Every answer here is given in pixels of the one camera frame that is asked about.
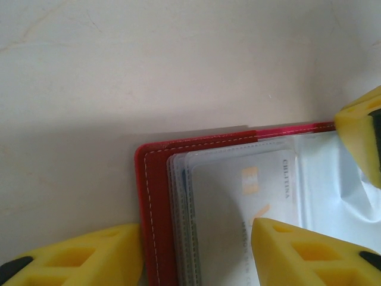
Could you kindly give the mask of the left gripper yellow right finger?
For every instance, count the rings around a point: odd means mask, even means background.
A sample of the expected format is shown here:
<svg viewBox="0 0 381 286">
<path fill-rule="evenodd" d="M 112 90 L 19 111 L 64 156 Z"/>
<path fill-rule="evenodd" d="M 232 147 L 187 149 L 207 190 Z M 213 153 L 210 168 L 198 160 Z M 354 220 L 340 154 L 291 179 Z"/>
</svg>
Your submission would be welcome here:
<svg viewBox="0 0 381 286">
<path fill-rule="evenodd" d="M 380 285 L 380 254 L 268 218 L 252 225 L 260 285 Z"/>
</svg>

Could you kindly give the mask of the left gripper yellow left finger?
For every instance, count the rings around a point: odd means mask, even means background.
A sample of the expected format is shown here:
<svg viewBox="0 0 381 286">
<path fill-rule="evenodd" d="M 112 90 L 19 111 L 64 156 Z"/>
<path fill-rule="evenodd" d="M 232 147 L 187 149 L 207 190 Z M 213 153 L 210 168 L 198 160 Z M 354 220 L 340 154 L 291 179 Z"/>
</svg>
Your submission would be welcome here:
<svg viewBox="0 0 381 286">
<path fill-rule="evenodd" d="M 137 223 L 30 250 L 1 265 L 1 285 L 138 285 L 144 255 Z"/>
</svg>

